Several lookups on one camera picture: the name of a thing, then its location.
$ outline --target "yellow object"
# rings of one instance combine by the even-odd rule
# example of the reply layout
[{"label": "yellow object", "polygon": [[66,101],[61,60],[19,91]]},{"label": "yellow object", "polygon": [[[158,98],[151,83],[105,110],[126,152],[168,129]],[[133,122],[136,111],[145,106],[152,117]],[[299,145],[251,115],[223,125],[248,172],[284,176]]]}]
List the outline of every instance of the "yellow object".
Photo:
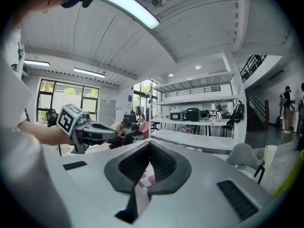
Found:
[{"label": "yellow object", "polygon": [[298,160],[294,164],[294,167],[290,171],[288,177],[286,178],[282,186],[276,191],[275,195],[273,196],[273,199],[276,199],[283,192],[291,189],[291,187],[295,183],[296,178],[298,177],[298,174],[303,166],[303,163],[304,163],[304,150],[301,151]]}]

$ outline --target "ceiling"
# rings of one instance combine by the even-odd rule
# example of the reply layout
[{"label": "ceiling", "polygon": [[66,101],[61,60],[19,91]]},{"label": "ceiling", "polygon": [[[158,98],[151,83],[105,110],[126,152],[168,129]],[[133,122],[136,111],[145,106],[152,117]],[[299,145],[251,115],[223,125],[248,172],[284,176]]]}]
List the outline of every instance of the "ceiling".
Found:
[{"label": "ceiling", "polygon": [[158,27],[150,30],[101,0],[87,9],[78,4],[28,15],[21,25],[26,58],[51,64],[32,73],[79,78],[78,67],[105,73],[98,84],[125,88],[170,72],[195,74],[197,64],[204,72],[225,70],[223,44],[238,68],[250,54],[286,54],[292,44],[291,24],[273,0],[167,0],[160,8],[137,1],[157,16]]}]

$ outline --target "sitting person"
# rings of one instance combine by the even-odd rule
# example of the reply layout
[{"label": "sitting person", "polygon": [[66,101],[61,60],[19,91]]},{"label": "sitting person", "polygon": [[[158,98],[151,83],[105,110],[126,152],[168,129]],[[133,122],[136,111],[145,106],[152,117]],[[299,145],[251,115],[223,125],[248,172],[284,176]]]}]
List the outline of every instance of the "sitting person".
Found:
[{"label": "sitting person", "polygon": [[139,125],[133,124],[131,127],[131,133],[128,133],[124,140],[123,140],[123,145],[128,145],[131,143],[136,143],[141,140],[144,140],[143,133],[139,131]]},{"label": "sitting person", "polygon": [[124,128],[126,128],[128,123],[126,121],[122,121],[121,123],[114,123],[111,128],[117,132],[117,135],[113,139],[109,139],[108,143],[110,143],[109,148],[115,149],[117,147],[122,146],[122,142],[124,139]]}]

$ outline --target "black slot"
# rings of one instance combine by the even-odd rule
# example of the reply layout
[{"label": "black slot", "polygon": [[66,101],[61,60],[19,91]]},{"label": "black slot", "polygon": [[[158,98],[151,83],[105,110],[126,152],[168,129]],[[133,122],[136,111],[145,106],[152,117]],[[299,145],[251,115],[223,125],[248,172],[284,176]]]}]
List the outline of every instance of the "black slot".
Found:
[{"label": "black slot", "polygon": [[82,166],[85,166],[85,165],[87,165],[87,163],[85,163],[84,161],[80,161],[80,162],[78,161],[78,162],[63,165],[63,168],[66,171],[68,171],[68,170],[75,169],[75,168],[78,168],[78,167],[82,167]]},{"label": "black slot", "polygon": [[232,181],[222,181],[217,185],[241,220],[245,220],[258,212],[258,208]]}]

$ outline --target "black shirt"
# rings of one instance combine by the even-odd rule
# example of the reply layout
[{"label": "black shirt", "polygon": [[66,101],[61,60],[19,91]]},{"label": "black shirt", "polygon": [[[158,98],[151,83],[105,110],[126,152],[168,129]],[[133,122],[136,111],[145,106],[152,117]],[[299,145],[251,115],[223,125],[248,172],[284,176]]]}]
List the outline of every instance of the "black shirt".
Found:
[{"label": "black shirt", "polygon": [[139,142],[141,140],[144,140],[144,136],[143,133],[140,131],[135,131],[133,133],[128,133],[124,140],[123,140],[123,145],[128,145],[131,143],[136,143]]},{"label": "black shirt", "polygon": [[286,103],[283,104],[283,106],[284,106],[284,107],[290,107],[291,101],[290,101],[290,94],[289,94],[288,91],[285,91],[285,92],[284,92],[284,98],[286,99]]}]

